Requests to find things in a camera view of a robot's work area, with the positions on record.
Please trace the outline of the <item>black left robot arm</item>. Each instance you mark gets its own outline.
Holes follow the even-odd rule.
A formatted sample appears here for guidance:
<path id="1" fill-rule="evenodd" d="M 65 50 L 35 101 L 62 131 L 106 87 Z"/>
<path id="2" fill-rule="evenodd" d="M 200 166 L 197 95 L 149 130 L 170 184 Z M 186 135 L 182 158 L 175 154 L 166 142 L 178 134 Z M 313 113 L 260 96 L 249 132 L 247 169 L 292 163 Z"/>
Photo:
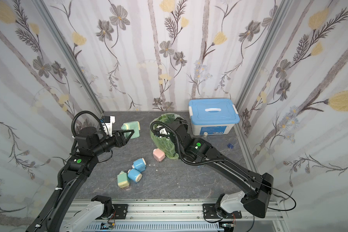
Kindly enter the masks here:
<path id="1" fill-rule="evenodd" d="M 84 114 L 95 118 L 99 128 L 85 127 L 77 132 L 76 121 Z M 81 111 L 74 116 L 71 131 L 74 138 L 71 156 L 58 172 L 54 192 L 27 228 L 28 232 L 83 231 L 95 219 L 111 219 L 116 215 L 110 197 L 96 196 L 91 200 L 90 206 L 76 213 L 65 227 L 61 226 L 76 194 L 100 163 L 98 156 L 112 151 L 113 148 L 125 146 L 134 135 L 134 130 L 113 131 L 91 111 Z"/>

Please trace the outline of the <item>green yellow pencil sharpener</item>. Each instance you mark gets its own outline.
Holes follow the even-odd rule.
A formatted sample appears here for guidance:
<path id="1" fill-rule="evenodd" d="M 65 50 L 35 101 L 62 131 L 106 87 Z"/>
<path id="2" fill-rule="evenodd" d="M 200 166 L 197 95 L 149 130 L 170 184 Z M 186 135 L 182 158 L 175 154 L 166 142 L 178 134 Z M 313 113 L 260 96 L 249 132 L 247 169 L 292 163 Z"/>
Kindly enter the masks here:
<path id="1" fill-rule="evenodd" d="M 139 121 L 131 121 L 123 123 L 122 130 L 134 130 L 134 135 L 131 139 L 138 138 L 140 136 L 140 123 Z"/>

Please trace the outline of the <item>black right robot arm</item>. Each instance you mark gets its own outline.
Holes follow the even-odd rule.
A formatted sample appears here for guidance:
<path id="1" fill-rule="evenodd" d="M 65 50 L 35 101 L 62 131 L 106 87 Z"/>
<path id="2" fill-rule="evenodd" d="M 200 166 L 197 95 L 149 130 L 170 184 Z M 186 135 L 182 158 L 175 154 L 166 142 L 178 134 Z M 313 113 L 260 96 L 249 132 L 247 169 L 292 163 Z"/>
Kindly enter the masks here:
<path id="1" fill-rule="evenodd" d="M 215 203 L 219 217 L 225 218 L 242 209 L 256 217 L 266 217 L 274 182 L 270 174 L 250 171 L 227 158 L 208 141 L 191 137 L 188 124 L 183 118 L 176 118 L 170 124 L 153 121 L 150 130 L 156 137 L 170 139 L 179 159 L 185 164 L 208 166 L 240 188 L 239 193 L 219 196 Z"/>

